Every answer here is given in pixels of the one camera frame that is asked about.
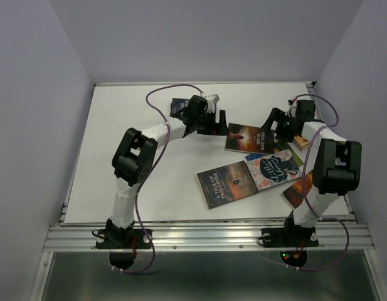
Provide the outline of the Three Days to See book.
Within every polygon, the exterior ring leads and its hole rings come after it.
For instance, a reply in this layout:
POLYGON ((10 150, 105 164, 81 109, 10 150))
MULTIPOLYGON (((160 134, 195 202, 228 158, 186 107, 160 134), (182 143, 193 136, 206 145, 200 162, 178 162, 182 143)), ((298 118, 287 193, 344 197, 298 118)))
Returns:
POLYGON ((244 153, 273 154, 274 131, 229 123, 225 149, 244 153))

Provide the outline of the Little Women floral book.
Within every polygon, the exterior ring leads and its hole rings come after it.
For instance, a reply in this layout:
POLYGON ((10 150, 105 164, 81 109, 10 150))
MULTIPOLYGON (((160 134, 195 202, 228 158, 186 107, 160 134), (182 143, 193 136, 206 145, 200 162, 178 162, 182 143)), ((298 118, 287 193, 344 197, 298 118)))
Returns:
POLYGON ((258 192, 302 177, 289 149, 247 161, 246 165, 258 192))

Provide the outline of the Jane Eyre blue book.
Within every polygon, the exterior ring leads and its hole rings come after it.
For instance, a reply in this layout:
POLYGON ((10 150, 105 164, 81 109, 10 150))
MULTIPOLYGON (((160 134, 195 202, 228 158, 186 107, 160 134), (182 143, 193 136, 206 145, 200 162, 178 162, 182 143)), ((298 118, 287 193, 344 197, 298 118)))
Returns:
POLYGON ((188 106, 189 99, 173 98, 170 104, 170 116, 176 118, 177 116, 185 116, 184 109, 188 106))

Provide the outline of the A Tale of Two Cities book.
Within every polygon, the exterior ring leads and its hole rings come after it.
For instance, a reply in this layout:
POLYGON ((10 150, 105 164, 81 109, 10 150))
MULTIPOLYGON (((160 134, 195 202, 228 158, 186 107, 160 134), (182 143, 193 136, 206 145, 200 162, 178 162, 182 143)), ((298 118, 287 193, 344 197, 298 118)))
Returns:
POLYGON ((214 209, 258 192, 245 161, 197 174, 208 209, 214 209))

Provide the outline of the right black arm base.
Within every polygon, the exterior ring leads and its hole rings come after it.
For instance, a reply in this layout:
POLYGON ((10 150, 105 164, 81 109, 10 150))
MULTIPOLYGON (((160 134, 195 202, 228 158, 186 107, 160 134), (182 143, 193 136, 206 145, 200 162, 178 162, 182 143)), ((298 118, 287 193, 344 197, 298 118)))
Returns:
POLYGON ((284 221, 279 228, 262 228, 258 244, 265 248, 283 248, 280 257, 288 266, 302 268, 307 263, 306 248, 319 246, 315 228, 297 226, 292 217, 284 221))

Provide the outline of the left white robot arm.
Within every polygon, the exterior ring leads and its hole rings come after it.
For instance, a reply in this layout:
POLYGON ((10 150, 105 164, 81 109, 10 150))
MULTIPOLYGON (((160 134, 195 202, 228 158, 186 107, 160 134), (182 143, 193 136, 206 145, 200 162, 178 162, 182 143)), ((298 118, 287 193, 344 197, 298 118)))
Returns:
POLYGON ((193 132, 218 136, 228 133, 225 111, 217 109, 219 100, 217 94, 194 95, 186 107, 163 123, 145 130, 133 127, 126 130, 112 159, 116 177, 115 201, 105 225, 117 246, 125 247, 131 242, 135 198, 155 168, 154 160, 162 157, 168 143, 193 132))

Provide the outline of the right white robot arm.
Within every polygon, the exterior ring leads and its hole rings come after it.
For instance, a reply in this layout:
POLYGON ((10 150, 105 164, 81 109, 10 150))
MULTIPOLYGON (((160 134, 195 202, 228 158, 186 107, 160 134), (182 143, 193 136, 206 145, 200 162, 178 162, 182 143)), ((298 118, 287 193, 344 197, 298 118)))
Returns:
POLYGON ((273 108, 263 128, 270 130, 273 125, 278 140, 292 142, 299 135, 310 142, 303 169, 310 153, 315 152, 312 188, 293 210, 294 223, 281 229, 283 241, 294 245, 304 237, 302 228, 313 228, 336 199, 358 188, 363 147, 360 142, 338 136, 324 121, 316 119, 312 100, 294 99, 286 112, 273 108))

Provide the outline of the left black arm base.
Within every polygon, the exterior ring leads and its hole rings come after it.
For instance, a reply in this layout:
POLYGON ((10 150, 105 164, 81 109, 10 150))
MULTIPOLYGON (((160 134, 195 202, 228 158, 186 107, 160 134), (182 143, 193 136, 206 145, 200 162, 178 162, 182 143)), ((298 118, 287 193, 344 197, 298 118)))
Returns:
POLYGON ((118 270, 127 271, 137 259, 138 250, 150 250, 152 246, 149 241, 152 230, 147 234, 141 228, 134 228, 132 223, 127 228, 120 228, 107 220, 105 228, 92 230, 95 238, 95 248, 98 250, 109 250, 109 262, 118 270))

